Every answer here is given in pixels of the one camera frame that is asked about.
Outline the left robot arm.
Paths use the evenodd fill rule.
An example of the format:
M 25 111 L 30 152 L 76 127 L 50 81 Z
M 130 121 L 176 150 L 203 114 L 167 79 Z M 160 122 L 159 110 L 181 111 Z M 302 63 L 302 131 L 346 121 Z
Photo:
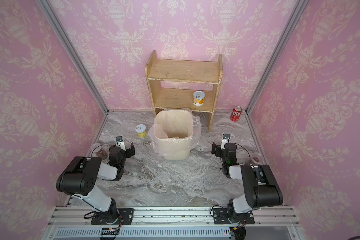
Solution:
M 92 225 L 131 225 L 134 209 L 119 209 L 116 201 L 97 186 L 96 181 L 120 181 L 124 175 L 127 158 L 135 155 L 135 146 L 128 149 L 120 145 L 110 146 L 109 162 L 99 157 L 74 157 L 58 177 L 56 189 L 83 201 L 92 211 L 84 215 Z

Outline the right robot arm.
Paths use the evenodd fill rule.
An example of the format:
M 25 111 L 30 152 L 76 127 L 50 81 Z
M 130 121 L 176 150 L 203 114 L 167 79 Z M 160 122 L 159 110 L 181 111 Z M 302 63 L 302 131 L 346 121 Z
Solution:
M 237 162 L 237 144 L 212 144 L 211 153 L 222 162 L 223 175 L 229 179 L 241 180 L 244 194 L 231 199 L 226 212 L 215 213 L 216 224 L 254 223 L 250 216 L 253 210 L 262 207 L 281 206 L 284 196 L 269 165 L 244 165 Z

